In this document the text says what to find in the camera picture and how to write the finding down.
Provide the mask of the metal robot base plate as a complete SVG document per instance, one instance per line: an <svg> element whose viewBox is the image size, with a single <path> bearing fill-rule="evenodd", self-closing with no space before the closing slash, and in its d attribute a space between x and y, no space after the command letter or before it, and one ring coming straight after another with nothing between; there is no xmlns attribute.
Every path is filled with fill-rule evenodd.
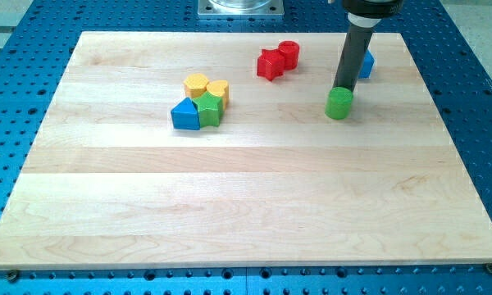
<svg viewBox="0 0 492 295"><path fill-rule="evenodd" d="M283 0L198 0L199 16L283 16Z"/></svg>

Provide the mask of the black robot arm end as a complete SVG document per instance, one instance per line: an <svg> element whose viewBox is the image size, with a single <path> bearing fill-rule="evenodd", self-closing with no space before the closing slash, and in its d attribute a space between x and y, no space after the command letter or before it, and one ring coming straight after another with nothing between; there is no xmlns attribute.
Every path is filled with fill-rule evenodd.
<svg viewBox="0 0 492 295"><path fill-rule="evenodd" d="M399 13L403 0L343 0L342 6L355 16L383 19Z"/></svg>

